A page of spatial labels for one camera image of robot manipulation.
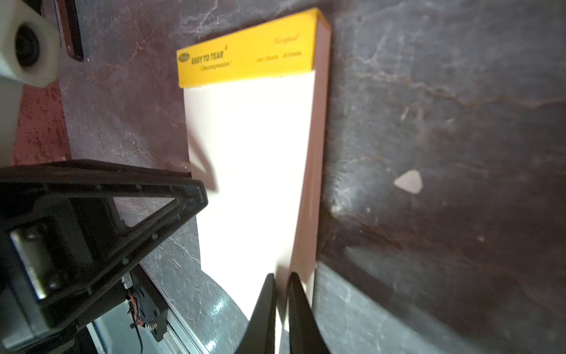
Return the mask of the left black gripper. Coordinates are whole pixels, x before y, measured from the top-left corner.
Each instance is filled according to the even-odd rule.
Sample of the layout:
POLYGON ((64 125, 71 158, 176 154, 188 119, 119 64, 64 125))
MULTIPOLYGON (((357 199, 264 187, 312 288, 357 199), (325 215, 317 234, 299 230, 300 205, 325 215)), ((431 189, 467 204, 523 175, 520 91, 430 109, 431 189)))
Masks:
POLYGON ((1 352, 51 353, 208 204, 189 174, 94 160, 1 169, 1 352))

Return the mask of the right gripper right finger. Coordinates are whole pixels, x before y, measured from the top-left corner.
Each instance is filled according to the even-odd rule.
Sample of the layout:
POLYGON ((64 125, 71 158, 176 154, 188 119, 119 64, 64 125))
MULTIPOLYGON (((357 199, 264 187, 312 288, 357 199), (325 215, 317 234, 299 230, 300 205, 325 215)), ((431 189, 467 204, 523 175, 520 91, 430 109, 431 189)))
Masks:
POLYGON ((330 354, 318 330, 302 282, 296 272, 290 275, 287 297, 290 352, 292 354, 330 354))

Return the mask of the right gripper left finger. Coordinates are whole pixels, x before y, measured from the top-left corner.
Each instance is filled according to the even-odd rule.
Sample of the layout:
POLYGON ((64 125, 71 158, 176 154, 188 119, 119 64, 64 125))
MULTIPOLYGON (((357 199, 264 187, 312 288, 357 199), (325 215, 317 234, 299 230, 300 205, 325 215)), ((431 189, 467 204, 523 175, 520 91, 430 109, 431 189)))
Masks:
POLYGON ((274 274, 268 274, 235 354, 274 354, 276 319, 277 285, 274 274))

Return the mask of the yellow-top beige memo pad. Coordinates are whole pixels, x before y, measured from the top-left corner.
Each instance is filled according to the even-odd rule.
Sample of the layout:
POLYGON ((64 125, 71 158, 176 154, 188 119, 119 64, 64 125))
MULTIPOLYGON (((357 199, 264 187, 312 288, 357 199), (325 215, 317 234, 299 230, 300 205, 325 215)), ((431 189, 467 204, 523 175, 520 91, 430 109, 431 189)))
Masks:
POLYGON ((176 53, 201 268, 246 317, 268 274, 314 291, 331 39, 314 7, 176 53))

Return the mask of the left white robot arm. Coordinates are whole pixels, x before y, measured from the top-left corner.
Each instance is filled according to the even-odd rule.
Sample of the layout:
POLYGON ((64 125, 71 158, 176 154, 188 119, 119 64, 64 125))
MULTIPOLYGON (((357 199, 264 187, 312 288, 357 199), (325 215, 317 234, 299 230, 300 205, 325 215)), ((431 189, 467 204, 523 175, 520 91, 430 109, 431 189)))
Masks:
POLYGON ((168 306, 140 262, 208 204, 187 173, 74 160, 1 169, 1 351, 61 353, 122 302, 156 341, 168 306))

